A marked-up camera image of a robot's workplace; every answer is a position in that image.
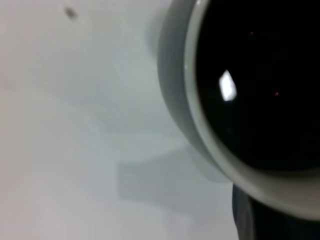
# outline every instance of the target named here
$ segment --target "white surface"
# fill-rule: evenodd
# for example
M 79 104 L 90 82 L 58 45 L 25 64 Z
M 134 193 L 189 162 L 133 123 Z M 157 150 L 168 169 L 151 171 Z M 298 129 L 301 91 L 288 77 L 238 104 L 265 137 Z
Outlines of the white surface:
M 169 4 L 0 1 L 0 239 L 237 239 L 160 93 Z

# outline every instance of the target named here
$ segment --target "dust speck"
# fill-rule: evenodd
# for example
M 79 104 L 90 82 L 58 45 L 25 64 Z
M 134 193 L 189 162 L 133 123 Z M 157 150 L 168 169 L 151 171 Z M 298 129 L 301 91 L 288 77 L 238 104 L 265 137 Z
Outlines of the dust speck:
M 75 10 L 73 10 L 71 7 L 68 7 L 66 6 L 64 8 L 64 13 L 65 15 L 67 15 L 67 17 L 70 19 L 70 20 L 76 20 L 78 18 L 78 14 L 76 13 Z

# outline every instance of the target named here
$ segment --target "dark liquid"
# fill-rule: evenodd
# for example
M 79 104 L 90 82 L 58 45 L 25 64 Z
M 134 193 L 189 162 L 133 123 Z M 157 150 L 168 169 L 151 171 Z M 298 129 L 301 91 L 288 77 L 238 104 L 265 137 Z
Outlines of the dark liquid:
M 319 167 L 320 42 L 312 30 L 301 31 L 308 6 L 257 2 L 210 4 L 196 63 L 203 110 L 222 142 L 249 166 L 281 171 Z M 252 30 L 259 26 L 292 31 Z M 219 85 L 226 70 L 237 91 L 230 101 L 223 99 Z

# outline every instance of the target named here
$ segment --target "dark object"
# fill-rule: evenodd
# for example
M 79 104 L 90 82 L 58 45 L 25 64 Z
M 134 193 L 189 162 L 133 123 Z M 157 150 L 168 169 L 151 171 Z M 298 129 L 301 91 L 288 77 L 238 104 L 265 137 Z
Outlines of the dark object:
M 320 240 L 319 222 L 275 211 L 236 186 L 233 186 L 232 210 L 239 240 Z
M 76 20 L 78 18 L 78 14 L 71 7 L 65 7 L 64 12 L 71 20 Z
M 222 142 L 260 170 L 320 167 L 320 86 L 314 56 L 318 43 L 312 32 L 298 31 L 294 25 L 294 20 L 306 20 L 292 16 L 305 5 L 213 0 L 203 21 L 197 52 L 203 110 Z M 255 26 L 246 16 L 257 16 L 255 26 L 271 26 L 275 20 L 282 26 L 292 20 L 292 28 L 252 31 Z M 226 70 L 237 91 L 229 101 L 219 85 Z

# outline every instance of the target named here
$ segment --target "mug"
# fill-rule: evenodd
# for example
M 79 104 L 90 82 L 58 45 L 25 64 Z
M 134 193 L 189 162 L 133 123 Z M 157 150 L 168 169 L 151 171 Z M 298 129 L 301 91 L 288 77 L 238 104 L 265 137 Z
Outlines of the mug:
M 318 170 L 295 173 L 256 170 L 240 161 L 210 126 L 196 82 L 198 38 L 209 5 L 210 0 L 173 0 L 162 27 L 158 77 L 172 118 L 208 163 L 252 198 L 285 214 L 319 221 Z

